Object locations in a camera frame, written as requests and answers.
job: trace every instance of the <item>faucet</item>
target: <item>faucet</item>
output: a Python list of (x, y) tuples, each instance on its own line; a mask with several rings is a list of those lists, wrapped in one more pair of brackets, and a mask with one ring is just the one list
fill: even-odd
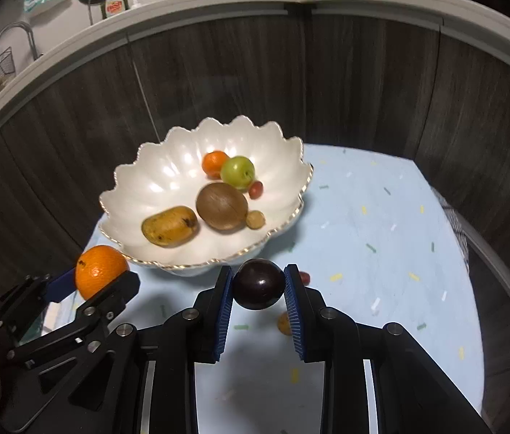
[(16, 21), (11, 24), (8, 24), (0, 31), (0, 37), (2, 36), (2, 34), (5, 33), (5, 31), (8, 31), (13, 27), (21, 27), (25, 32), (27, 32), (28, 43), (30, 43), (30, 49), (32, 51), (32, 56), (34, 57), (34, 60), (38, 60), (38, 57), (40, 57), (41, 54), (38, 55), (38, 51), (36, 50), (36, 43), (34, 41), (34, 32), (32, 31), (32, 27), (28, 23), (23, 22), (23, 21)]

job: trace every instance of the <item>dish soap bottle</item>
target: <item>dish soap bottle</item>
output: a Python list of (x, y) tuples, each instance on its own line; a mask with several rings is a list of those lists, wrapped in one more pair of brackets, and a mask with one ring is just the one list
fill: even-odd
[(106, 19), (128, 9), (128, 0), (104, 0), (102, 18)]

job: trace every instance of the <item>green apple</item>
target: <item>green apple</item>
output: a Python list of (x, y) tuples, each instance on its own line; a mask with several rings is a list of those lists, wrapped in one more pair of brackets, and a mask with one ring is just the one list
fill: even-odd
[(233, 157), (221, 168), (221, 179), (237, 189), (246, 189), (255, 180), (255, 166), (247, 157)]

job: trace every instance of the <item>bowl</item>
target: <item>bowl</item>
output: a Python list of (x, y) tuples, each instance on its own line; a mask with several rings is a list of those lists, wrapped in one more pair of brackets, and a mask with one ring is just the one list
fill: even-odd
[[(199, 218), (199, 231), (187, 243), (176, 247), (150, 243), (141, 231), (145, 218), (177, 205), (196, 212), (198, 192), (212, 182), (202, 170), (202, 159), (214, 150), (253, 162), (264, 192), (257, 200), (245, 196), (249, 210), (263, 212), (266, 224), (259, 230), (244, 227), (221, 233)], [(100, 195), (105, 212), (100, 230), (129, 261), (175, 275), (188, 277), (218, 265), (239, 265), (295, 224), (303, 210), (301, 195), (312, 176), (313, 167), (303, 162), (303, 142), (299, 137), (285, 139), (279, 124), (257, 127), (244, 115), (221, 124), (207, 117), (194, 130), (173, 127), (163, 142), (143, 143), (134, 163), (115, 169), (114, 189)]]

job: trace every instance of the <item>orange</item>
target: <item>orange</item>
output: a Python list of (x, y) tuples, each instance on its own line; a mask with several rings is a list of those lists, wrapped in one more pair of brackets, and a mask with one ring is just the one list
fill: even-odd
[(211, 178), (221, 177), (222, 165), (229, 159), (225, 152), (215, 150), (203, 157), (203, 171)]
[(128, 270), (128, 262), (120, 251), (99, 244), (78, 259), (74, 276), (76, 288), (84, 300), (88, 300)]

